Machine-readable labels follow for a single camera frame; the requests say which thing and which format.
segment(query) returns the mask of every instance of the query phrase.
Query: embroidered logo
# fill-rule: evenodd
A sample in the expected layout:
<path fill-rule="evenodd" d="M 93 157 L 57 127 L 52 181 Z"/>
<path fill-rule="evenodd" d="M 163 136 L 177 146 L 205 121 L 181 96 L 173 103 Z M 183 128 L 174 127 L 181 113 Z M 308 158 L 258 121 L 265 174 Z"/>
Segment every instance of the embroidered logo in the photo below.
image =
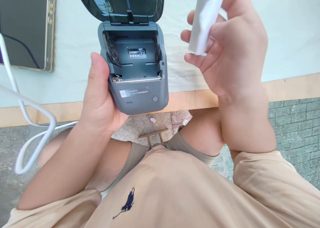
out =
<path fill-rule="evenodd" d="M 123 212 L 126 212 L 128 210 L 131 209 L 132 205 L 134 204 L 133 202 L 133 196 L 134 196 L 134 187 L 131 189 L 129 195 L 128 195 L 128 199 L 127 199 L 127 202 L 126 204 L 121 208 L 121 211 L 118 215 L 120 215 L 121 213 Z"/>

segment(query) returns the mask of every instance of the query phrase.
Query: charging cable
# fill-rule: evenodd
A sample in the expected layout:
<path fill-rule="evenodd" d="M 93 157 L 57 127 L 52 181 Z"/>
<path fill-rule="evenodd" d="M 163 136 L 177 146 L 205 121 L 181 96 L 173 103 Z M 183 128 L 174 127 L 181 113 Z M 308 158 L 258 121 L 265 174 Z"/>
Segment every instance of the charging cable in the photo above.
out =
<path fill-rule="evenodd" d="M 71 122 L 71 123 L 56 127 L 56 118 L 54 117 L 53 114 L 51 114 L 48 110 L 44 109 L 37 102 L 35 102 L 35 101 L 33 101 L 33 100 L 21 95 L 20 91 L 19 91 L 19 88 L 18 88 L 18 85 L 17 85 L 17 81 L 15 80 L 15 78 L 14 78 L 14 76 L 12 74 L 12 70 L 11 70 L 11 65 L 10 65 L 10 61 L 9 61 L 9 57 L 8 57 L 6 44 L 4 42 L 4 38 L 3 38 L 1 33 L 0 33 L 0 49 L 1 49 L 1 53 L 2 53 L 3 64 L 4 64 L 5 68 L 6 68 L 6 71 L 7 71 L 7 74 L 8 74 L 10 83 L 12 85 L 12 89 L 13 89 L 13 90 L 10 90 L 10 89 L 0 85 L 0 90 L 2 90 L 5 93 L 7 93 L 7 94 L 9 94 L 9 95 L 11 95 L 11 96 L 13 96 L 13 97 L 18 99 L 21 111 L 23 113 L 23 116 L 28 121 L 28 123 L 30 125 L 37 126 L 37 127 L 47 127 L 48 128 L 46 131 L 41 132 L 38 135 L 35 135 L 34 137 L 32 137 L 21 148 L 21 150 L 19 152 L 19 155 L 18 155 L 18 158 L 17 158 L 17 161 L 16 161 L 15 172 L 17 174 L 23 174 L 23 173 L 27 172 L 32 167 L 34 162 L 37 160 L 41 150 L 43 149 L 44 145 L 46 144 L 46 142 L 48 141 L 50 135 L 53 133 L 54 130 L 58 130 L 58 129 L 65 128 L 65 127 L 72 127 L 77 123 L 77 121 L 74 121 L 74 122 Z M 35 109 L 39 110 L 44 115 L 46 115 L 50 120 L 49 126 L 40 125 L 40 124 L 36 124 L 36 123 L 32 122 L 30 117 L 28 116 L 28 112 L 26 110 L 25 103 L 27 103 L 28 105 L 31 105 L 32 107 L 34 107 Z M 35 151 L 31 155 L 31 158 L 28 160 L 26 166 L 23 167 L 23 158 L 24 158 L 24 154 L 25 154 L 28 146 L 31 144 L 32 141 L 34 141 L 36 138 L 38 138 L 40 136 L 43 136 L 43 137 L 41 138 L 39 144 L 37 145 L 37 148 L 35 149 Z"/>

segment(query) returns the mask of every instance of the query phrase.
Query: wooden table edge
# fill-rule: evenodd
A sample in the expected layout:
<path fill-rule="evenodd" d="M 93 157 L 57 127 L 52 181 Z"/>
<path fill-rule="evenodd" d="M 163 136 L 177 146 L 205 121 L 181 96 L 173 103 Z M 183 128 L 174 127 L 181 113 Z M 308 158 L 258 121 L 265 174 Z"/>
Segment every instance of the wooden table edge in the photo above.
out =
<path fill-rule="evenodd" d="M 269 101 L 295 100 L 320 97 L 320 73 L 264 82 Z M 169 93 L 168 105 L 159 112 L 193 110 L 218 106 L 218 97 L 210 90 Z M 57 122 L 75 121 L 80 118 L 82 101 L 44 104 Z M 30 118 L 38 123 L 48 123 L 48 118 L 33 107 L 27 106 Z M 20 107 L 0 108 L 0 127 L 28 125 Z"/>

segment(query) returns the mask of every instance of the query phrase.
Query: power button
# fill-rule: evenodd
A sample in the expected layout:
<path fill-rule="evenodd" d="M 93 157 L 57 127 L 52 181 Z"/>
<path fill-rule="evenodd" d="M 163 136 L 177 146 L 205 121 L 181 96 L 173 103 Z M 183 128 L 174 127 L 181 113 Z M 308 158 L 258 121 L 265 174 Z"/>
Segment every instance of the power button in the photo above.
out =
<path fill-rule="evenodd" d="M 157 96 L 152 97 L 153 102 L 158 102 L 159 98 Z"/>

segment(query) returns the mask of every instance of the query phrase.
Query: printer lid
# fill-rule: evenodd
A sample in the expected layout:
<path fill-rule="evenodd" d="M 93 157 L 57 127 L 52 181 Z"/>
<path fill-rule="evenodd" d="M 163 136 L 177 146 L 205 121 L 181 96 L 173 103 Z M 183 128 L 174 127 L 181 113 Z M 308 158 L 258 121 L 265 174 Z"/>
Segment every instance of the printer lid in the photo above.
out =
<path fill-rule="evenodd" d="M 116 25 L 156 22 L 164 0 L 81 0 L 88 11 L 101 21 Z"/>

